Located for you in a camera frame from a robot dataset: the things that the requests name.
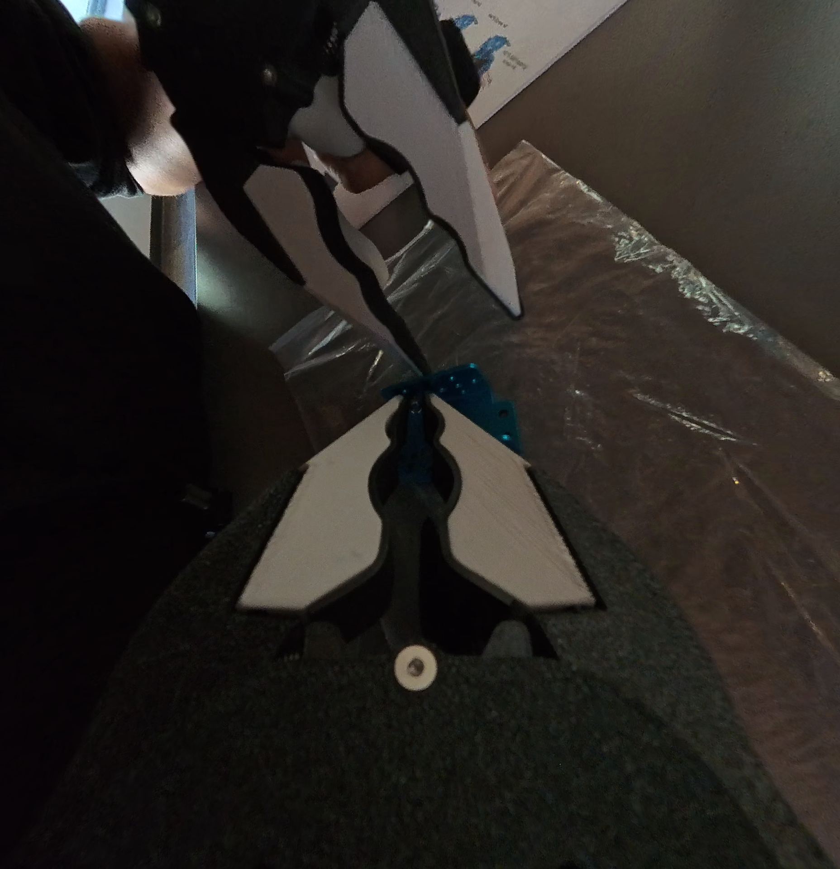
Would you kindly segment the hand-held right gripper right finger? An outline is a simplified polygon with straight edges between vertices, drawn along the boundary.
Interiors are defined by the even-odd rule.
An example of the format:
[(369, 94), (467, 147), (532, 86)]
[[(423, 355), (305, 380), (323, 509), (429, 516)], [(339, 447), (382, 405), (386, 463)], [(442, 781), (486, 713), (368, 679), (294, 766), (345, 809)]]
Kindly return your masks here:
[(530, 465), (441, 398), (430, 396), (435, 447), (454, 485), (444, 550), (455, 568), (505, 603), (528, 609), (594, 606)]

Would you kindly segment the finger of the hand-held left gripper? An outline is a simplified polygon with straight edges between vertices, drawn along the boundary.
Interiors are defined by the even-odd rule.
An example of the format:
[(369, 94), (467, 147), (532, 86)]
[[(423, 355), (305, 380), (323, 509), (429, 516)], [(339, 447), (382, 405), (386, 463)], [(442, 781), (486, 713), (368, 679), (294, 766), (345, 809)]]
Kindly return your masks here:
[(349, 122), (377, 155), (410, 171), (427, 214), (458, 243), (471, 273), (521, 317), (511, 249), (434, 4), (320, 7), (335, 27)]
[(387, 300), (381, 253), (344, 217), (324, 176), (305, 165), (257, 162), (243, 168), (242, 188), (305, 290), (424, 373), (423, 351)]

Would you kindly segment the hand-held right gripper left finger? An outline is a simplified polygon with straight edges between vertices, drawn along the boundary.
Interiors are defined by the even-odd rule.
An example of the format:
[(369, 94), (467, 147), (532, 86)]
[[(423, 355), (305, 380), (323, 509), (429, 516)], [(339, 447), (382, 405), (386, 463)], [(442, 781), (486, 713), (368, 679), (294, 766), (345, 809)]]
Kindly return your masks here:
[(393, 447), (389, 427), (403, 403), (391, 398), (306, 463), (239, 596), (239, 610), (311, 613), (381, 567), (385, 535), (371, 478)]

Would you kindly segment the blue perforated metal bracket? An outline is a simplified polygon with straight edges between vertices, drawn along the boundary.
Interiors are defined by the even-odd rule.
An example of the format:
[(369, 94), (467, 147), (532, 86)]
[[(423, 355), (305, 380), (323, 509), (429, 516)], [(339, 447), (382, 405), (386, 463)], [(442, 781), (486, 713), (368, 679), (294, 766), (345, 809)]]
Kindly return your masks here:
[(506, 448), (519, 455), (523, 453), (514, 404), (494, 394), (477, 364), (398, 382), (383, 388), (380, 395), (385, 400), (402, 396), (409, 408), (396, 465), (397, 479), (402, 484), (432, 484), (444, 499), (454, 485), (444, 459), (433, 449), (437, 425), (424, 409), (426, 396), (439, 397)]

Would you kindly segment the grey desk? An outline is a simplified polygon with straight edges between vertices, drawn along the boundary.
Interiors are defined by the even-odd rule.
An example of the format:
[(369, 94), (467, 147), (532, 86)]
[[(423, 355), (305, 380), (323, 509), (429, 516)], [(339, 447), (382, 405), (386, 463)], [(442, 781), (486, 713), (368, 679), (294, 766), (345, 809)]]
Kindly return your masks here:
[(528, 143), (840, 381), (840, 2), (626, 2), (479, 129)]

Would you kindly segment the person's left hand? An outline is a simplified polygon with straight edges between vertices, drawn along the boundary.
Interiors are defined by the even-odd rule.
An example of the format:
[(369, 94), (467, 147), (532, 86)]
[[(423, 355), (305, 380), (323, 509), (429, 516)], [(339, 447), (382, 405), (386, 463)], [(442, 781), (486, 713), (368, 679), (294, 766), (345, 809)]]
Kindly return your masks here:
[(369, 149), (349, 158), (327, 157), (327, 165), (351, 194), (361, 194), (399, 173)]

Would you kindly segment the clear plastic bag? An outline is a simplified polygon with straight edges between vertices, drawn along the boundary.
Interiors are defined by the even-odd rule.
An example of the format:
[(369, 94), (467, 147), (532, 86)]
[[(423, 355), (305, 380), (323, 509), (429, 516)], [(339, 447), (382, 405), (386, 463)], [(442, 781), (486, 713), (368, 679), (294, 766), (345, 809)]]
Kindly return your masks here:
[(532, 145), (493, 172), (523, 319), (431, 226), (390, 289), (433, 364), (514, 401), (601, 582), (549, 631), (840, 867), (840, 381)]

